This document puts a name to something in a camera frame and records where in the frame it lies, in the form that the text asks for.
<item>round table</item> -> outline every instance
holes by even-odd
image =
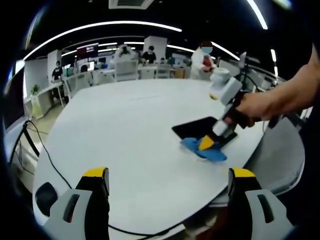
[[[236,128],[238,137],[223,162],[199,161],[180,144],[172,127],[205,117],[218,119],[224,106],[209,97],[208,81],[148,79],[95,86],[79,91],[57,118],[45,147],[72,187],[82,174],[109,168],[109,224],[156,234],[209,204],[228,184],[228,168],[242,168],[263,136],[262,122]],[[61,196],[68,186],[41,151],[33,183],[50,182]]]

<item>ceiling light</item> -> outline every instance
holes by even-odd
[[[262,16],[262,14],[261,14],[257,4],[255,3],[255,1],[254,0],[246,0],[246,1],[250,4],[252,10],[254,11],[256,17],[258,18],[258,20],[260,22],[262,28],[264,30],[268,30],[268,26],[266,24],[266,21],[265,21],[264,17]]]
[[[124,44],[145,44],[143,41],[125,41]]]
[[[88,25],[84,25],[84,26],[79,26],[76,28],[73,28],[71,30],[65,31],[63,33],[60,33],[57,36],[54,36],[52,38],[50,38],[49,40],[41,43],[39,46],[37,46],[35,49],[33,49],[31,52],[29,52],[24,58],[23,60],[25,61],[27,58],[29,58],[32,54],[34,54],[36,51],[38,51],[40,48],[44,47],[45,45],[47,45],[48,43],[73,32],[82,30],[82,29],[87,29],[87,28],[92,28],[92,27],[97,27],[97,26],[105,26],[105,25],[116,25],[116,24],[137,24],[137,25],[147,25],[147,26],[153,26],[153,27],[159,27],[159,28],[163,28],[163,29],[169,29],[169,30],[173,30],[176,32],[182,32],[182,30],[180,28],[176,28],[173,26],[168,26],[168,25],[163,25],[163,24],[159,24],[159,23],[153,23],[153,22],[147,22],[147,21],[104,21],[104,22],[97,22],[97,23],[92,23],[92,24],[88,24]]]
[[[98,47],[103,47],[103,46],[111,46],[111,45],[117,45],[117,42],[111,42],[111,43],[103,43],[103,44],[99,44]]]
[[[69,54],[74,54],[76,51],[77,51],[77,50],[68,51],[67,53],[62,54],[61,57],[64,57],[64,56],[69,55]]]
[[[99,43],[92,43],[92,44],[88,44],[88,45],[84,45],[84,46],[79,46],[77,47],[76,49],[82,49],[82,48],[86,48],[86,47],[90,47],[90,46],[95,46],[95,45],[98,45]]]
[[[118,48],[101,49],[101,50],[98,50],[98,53],[116,51],[117,49],[118,49]]]
[[[274,66],[274,75],[278,77],[278,67]]]
[[[271,55],[272,55],[272,60],[273,60],[274,62],[276,62],[276,61],[277,61],[276,51],[273,50],[273,49],[271,49]]]
[[[225,49],[224,47],[220,46],[219,44],[216,44],[215,42],[211,42],[213,46],[215,46],[216,48],[224,51],[225,53],[229,54],[231,57],[235,58],[236,60],[240,60],[240,58],[236,55],[234,55],[232,52],[230,52],[229,50]]]
[[[173,46],[173,45],[167,45],[168,48],[172,48],[172,49],[179,49],[179,50],[183,50],[183,51],[186,51],[186,52],[190,52],[190,53],[194,53],[195,50],[192,50],[192,49],[188,49],[188,48],[184,48],[184,47],[180,47],[180,46]]]

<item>black phone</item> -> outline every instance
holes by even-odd
[[[173,126],[172,130],[181,139],[196,138],[197,140],[203,138],[205,135],[212,133],[212,128],[218,120],[212,116],[208,116],[199,120],[183,123],[181,125]],[[232,141],[238,134],[231,133],[228,137],[219,141],[221,148]]]

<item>human hand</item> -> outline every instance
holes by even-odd
[[[275,99],[268,92],[247,93],[243,96],[241,103],[235,109],[249,117],[248,127],[255,125],[254,118],[263,121],[271,119],[273,116],[271,108]],[[232,124],[233,120],[226,117],[224,121]]]
[[[211,69],[211,66],[203,66],[202,67],[202,70],[205,71],[205,72],[209,72]]]

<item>face mask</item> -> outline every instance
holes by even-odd
[[[213,47],[211,47],[211,46],[203,46],[203,47],[201,47],[201,50],[202,50],[202,52],[204,52],[205,54],[209,54],[209,53],[212,52]]]

